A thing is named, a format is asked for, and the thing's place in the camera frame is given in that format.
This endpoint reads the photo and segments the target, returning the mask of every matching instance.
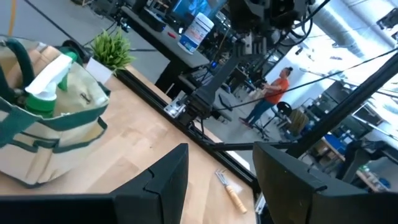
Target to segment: potted plant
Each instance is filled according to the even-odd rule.
[[[122,36],[121,29],[114,36],[104,30],[95,37],[91,48],[93,56],[86,69],[102,84],[105,84],[117,70],[124,70],[124,67],[134,60],[134,57],[130,56],[130,43]]]

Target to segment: wooden handle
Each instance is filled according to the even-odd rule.
[[[237,208],[243,213],[245,214],[246,212],[248,212],[248,210],[246,209],[246,207],[243,205],[241,199],[239,198],[239,196],[235,193],[234,189],[232,189],[231,186],[226,186],[225,187],[227,193],[229,194],[229,196],[231,197],[232,201],[234,202],[235,206],[237,206]]]

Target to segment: black stool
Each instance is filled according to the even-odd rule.
[[[283,119],[284,116],[290,116],[290,114],[292,113],[292,107],[286,103],[286,102],[279,102],[278,104],[276,104],[277,110],[275,110],[274,107],[271,108],[271,110],[274,112],[274,116],[263,126],[263,128],[265,128],[269,123],[271,123],[271,121],[274,118],[280,118]]]
[[[280,118],[283,119],[285,116],[290,116],[290,114],[292,113],[292,107],[286,103],[286,102],[279,102],[278,104],[276,104],[277,110],[274,109],[274,107],[271,108],[271,110],[274,112],[274,116],[262,127],[259,127],[257,125],[254,125],[253,127],[256,128],[257,130],[260,131],[260,133],[262,134],[262,138],[265,139],[266,137],[268,138],[268,135],[265,132],[265,128],[267,127],[267,125],[269,123],[271,123],[271,121],[274,118]]]

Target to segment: blue label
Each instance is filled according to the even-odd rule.
[[[180,44],[182,44],[190,52],[194,52],[198,48],[198,45],[194,43],[194,41],[189,39],[186,35],[181,36]]]

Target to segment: white container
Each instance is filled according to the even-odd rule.
[[[188,29],[181,35],[178,46],[186,53],[193,54],[213,26],[214,23],[199,12]]]
[[[97,62],[95,59],[90,58],[87,63],[86,70],[90,73],[98,82],[105,84],[106,81],[111,78],[113,71],[108,69],[103,64]]]

